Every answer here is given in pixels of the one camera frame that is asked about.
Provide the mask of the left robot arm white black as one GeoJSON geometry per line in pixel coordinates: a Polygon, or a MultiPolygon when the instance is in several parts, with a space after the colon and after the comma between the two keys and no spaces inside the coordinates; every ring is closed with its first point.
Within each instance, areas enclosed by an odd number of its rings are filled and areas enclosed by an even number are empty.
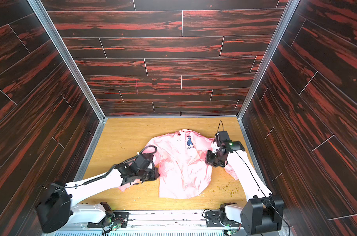
{"type": "Polygon", "coordinates": [[[66,184],[51,183],[36,206],[42,231],[52,233],[65,225],[76,224],[102,228],[105,232],[120,228],[126,218],[116,215],[106,202],[86,205],[82,201],[109,189],[157,180],[159,173],[153,157],[153,153],[139,153],[92,178],[66,184]]]}

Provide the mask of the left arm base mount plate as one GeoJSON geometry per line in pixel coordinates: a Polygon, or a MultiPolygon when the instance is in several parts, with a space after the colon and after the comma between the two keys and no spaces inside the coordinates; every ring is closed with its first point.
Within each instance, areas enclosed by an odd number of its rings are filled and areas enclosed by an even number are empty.
{"type": "Polygon", "coordinates": [[[89,229],[103,229],[103,230],[117,230],[126,228],[129,218],[129,212],[114,211],[112,214],[107,213],[106,216],[99,223],[89,222],[87,227],[89,229]]]}

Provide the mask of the pink hooded jacket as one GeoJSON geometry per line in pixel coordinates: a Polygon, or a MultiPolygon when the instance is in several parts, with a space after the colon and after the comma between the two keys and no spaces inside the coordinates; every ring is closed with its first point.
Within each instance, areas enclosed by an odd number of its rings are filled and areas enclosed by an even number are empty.
{"type": "Polygon", "coordinates": [[[154,137],[147,146],[156,146],[153,162],[159,166],[159,197],[190,199],[210,184],[212,167],[205,163],[213,138],[183,129],[154,137]]]}

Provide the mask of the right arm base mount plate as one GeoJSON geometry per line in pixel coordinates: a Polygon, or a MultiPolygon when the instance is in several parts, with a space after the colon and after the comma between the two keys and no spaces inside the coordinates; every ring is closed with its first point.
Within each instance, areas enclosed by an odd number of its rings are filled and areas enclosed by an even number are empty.
{"type": "Polygon", "coordinates": [[[208,228],[239,228],[241,226],[241,224],[236,221],[221,221],[220,213],[218,210],[205,209],[202,213],[202,217],[205,219],[206,226],[208,228]]]}

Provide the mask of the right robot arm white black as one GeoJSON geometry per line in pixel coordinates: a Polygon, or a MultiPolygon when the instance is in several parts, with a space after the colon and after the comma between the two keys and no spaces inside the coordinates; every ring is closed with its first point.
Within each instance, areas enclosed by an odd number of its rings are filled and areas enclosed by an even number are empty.
{"type": "Polygon", "coordinates": [[[245,206],[222,204],[215,214],[218,217],[216,221],[224,227],[240,225],[248,236],[281,230],[284,201],[266,187],[250,163],[243,145],[232,141],[226,131],[219,131],[211,147],[205,163],[232,169],[247,199],[245,206]]]}

